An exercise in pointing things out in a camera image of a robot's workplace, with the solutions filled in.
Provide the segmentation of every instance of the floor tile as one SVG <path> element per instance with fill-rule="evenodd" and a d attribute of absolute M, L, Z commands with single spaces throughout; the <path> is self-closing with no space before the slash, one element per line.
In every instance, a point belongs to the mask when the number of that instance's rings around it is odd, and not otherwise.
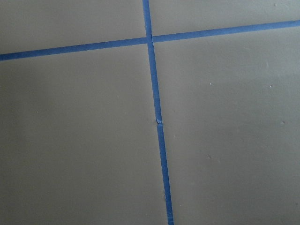
<path fill-rule="evenodd" d="M 299 223 L 299 36 L 155 44 L 175 224 Z"/>
<path fill-rule="evenodd" d="M 145 36 L 140 0 L 3 0 L 0 54 Z"/>
<path fill-rule="evenodd" d="M 298 0 L 150 0 L 153 35 L 300 19 Z"/>
<path fill-rule="evenodd" d="M 0 74 L 0 224 L 167 223 L 146 45 Z"/>

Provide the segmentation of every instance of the gray panel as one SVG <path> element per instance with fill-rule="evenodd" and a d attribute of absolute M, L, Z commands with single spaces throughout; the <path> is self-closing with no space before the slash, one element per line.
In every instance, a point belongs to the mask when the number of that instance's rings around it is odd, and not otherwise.
<path fill-rule="evenodd" d="M 145 36 L 140 0 L 0 0 L 0 53 Z"/>
<path fill-rule="evenodd" d="M 0 62 L 0 224 L 166 224 L 146 45 Z"/>
<path fill-rule="evenodd" d="M 155 44 L 175 224 L 299 224 L 299 36 Z"/>
<path fill-rule="evenodd" d="M 300 19 L 298 0 L 150 0 L 154 35 Z"/>

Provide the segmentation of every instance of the gray floor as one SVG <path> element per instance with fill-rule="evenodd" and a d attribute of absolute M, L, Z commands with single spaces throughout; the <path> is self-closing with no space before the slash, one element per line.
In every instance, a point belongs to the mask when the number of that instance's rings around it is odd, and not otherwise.
<path fill-rule="evenodd" d="M 150 0 L 153 35 L 300 19 Z M 0 0 L 0 54 L 145 37 L 141 0 Z M 175 225 L 300 223 L 300 27 L 155 43 Z M 0 224 L 166 225 L 147 44 L 0 61 Z"/>

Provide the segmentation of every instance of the painter's tape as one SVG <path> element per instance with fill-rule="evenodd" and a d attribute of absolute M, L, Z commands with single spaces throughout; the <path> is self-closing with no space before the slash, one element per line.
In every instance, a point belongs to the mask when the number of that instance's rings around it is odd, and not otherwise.
<path fill-rule="evenodd" d="M 169 182 L 169 172 L 168 172 L 168 163 L 167 163 L 167 157 L 165 151 L 165 137 L 164 137 L 164 130 L 163 130 L 163 122 L 161 116 L 158 75 L 156 69 L 154 44 L 152 40 L 149 0 L 143 0 L 142 2 L 143 2 L 143 10 L 144 10 L 145 29 L 147 35 L 146 38 L 147 38 L 147 45 L 148 45 L 148 55 L 149 55 L 150 73 L 151 73 L 151 81 L 152 81 L 152 91 L 154 97 L 155 116 L 157 121 L 157 135 L 158 135 L 158 142 L 159 142 L 160 160 L 161 160 L 161 168 L 162 168 L 164 188 L 165 188 L 167 220 L 169 225 L 173 225 L 174 221 L 173 221 L 173 210 L 172 210 L 171 191 L 170 191 L 170 182 Z"/>
<path fill-rule="evenodd" d="M 85 44 L 85 45 L 73 45 L 67 47 L 48 48 L 48 49 L 26 51 L 26 52 L 15 52 L 15 53 L 0 55 L 0 61 L 36 57 L 36 56 L 43 56 L 43 55 L 81 52 L 81 51 L 96 50 L 96 49 L 103 49 L 103 48 L 115 48 L 121 46 L 129 46 L 129 45 L 140 45 L 146 43 L 147 43 L 147 39 L 145 37 L 140 37 L 140 38 L 125 39 L 125 40 L 118 40 L 118 41 L 107 41 L 107 42 Z"/>
<path fill-rule="evenodd" d="M 201 38 L 201 37 L 209 37 L 209 36 L 217 36 L 217 35 L 225 35 L 225 34 L 235 34 L 235 33 L 251 32 L 251 31 L 258 31 L 258 30 L 271 30 L 271 29 L 299 27 L 299 26 L 300 26 L 300 20 L 286 21 L 286 22 L 273 22 L 273 23 L 264 23 L 264 24 L 249 25 L 249 26 L 192 31 L 192 32 L 177 33 L 177 34 L 166 34 L 166 35 L 153 36 L 152 39 L 153 42 L 164 42 L 164 41 L 174 41 L 174 40 L 181 40 L 181 39 Z"/>

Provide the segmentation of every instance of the blue grid line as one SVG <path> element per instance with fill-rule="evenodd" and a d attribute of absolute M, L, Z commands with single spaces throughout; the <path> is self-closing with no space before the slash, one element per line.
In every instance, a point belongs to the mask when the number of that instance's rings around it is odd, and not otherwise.
<path fill-rule="evenodd" d="M 258 30 L 272 30 L 272 29 L 299 27 L 299 26 L 300 26 L 300 20 L 286 21 L 286 22 L 273 22 L 273 23 L 264 23 L 264 24 L 256 24 L 256 25 L 248 25 L 248 26 L 240 26 L 240 27 L 229 27 L 229 28 L 220 28 L 220 29 L 213 29 L 213 30 L 201 30 L 201 31 L 177 33 L 177 34 L 159 35 L 153 37 L 153 42 L 174 41 L 174 40 L 190 39 L 190 38 L 202 38 L 202 37 L 225 35 L 225 34 L 236 34 L 236 33 L 244 33 L 244 32 L 251 32 L 251 31 L 258 31 Z"/>
<path fill-rule="evenodd" d="M 259 30 L 273 30 L 273 29 L 299 27 L 299 26 L 300 26 L 300 20 L 296 20 L 296 21 L 255 24 L 255 25 L 240 26 L 240 27 L 220 28 L 220 29 L 212 29 L 212 30 L 200 30 L 200 31 L 192 31 L 192 32 L 185 32 L 185 33 L 158 35 L 158 36 L 151 36 L 151 37 L 152 37 L 152 41 L 154 43 L 157 43 L 157 42 L 164 42 L 164 41 L 202 38 L 202 37 L 211 37 L 211 36 L 226 35 L 226 34 L 236 34 L 236 33 L 252 32 L 252 31 L 259 31 Z M 140 38 L 133 38 L 133 39 L 84 44 L 84 45 L 72 45 L 72 46 L 65 46 L 65 47 L 25 51 L 25 52 L 14 52 L 14 53 L 0 54 L 0 61 L 14 60 L 14 59 L 21 59 L 21 58 L 28 58 L 28 57 L 37 57 L 43 55 L 54 55 L 54 54 L 62 54 L 62 53 L 89 51 L 89 50 L 96 50 L 96 49 L 103 49 L 103 48 L 141 45 L 146 43 L 147 43 L 147 37 L 140 37 Z"/>
<path fill-rule="evenodd" d="M 143 3 L 143 11 L 144 11 L 144 19 L 145 19 L 145 29 L 146 29 L 146 38 L 147 38 L 147 46 L 148 46 L 152 91 L 153 91 L 153 98 L 154 98 L 154 109 L 155 109 L 155 116 L 157 121 L 157 135 L 158 135 L 158 143 L 159 143 L 160 161 L 161 161 L 161 168 L 162 168 L 163 182 L 164 182 L 164 189 L 165 189 L 165 205 L 166 205 L 167 220 L 169 225 L 174 225 L 168 163 L 167 163 L 167 156 L 165 150 L 165 136 L 164 136 L 160 98 L 159 98 L 158 75 L 156 70 L 154 44 L 152 40 L 152 27 L 151 27 L 149 0 L 143 0 L 142 3 Z"/>
<path fill-rule="evenodd" d="M 145 43 L 147 43 L 146 38 L 140 37 L 140 38 L 125 39 L 125 40 L 118 40 L 118 41 L 106 41 L 106 42 L 99 42 L 99 43 L 85 44 L 85 45 L 72 45 L 66 47 L 48 48 L 48 49 L 40 49 L 40 50 L 33 50 L 33 51 L 26 51 L 26 52 L 15 52 L 15 53 L 0 55 L 0 61 L 15 60 L 21 58 L 43 56 L 43 55 L 74 53 L 74 52 L 96 50 L 96 49 L 103 49 L 103 48 L 115 48 L 121 46 L 140 45 Z"/>

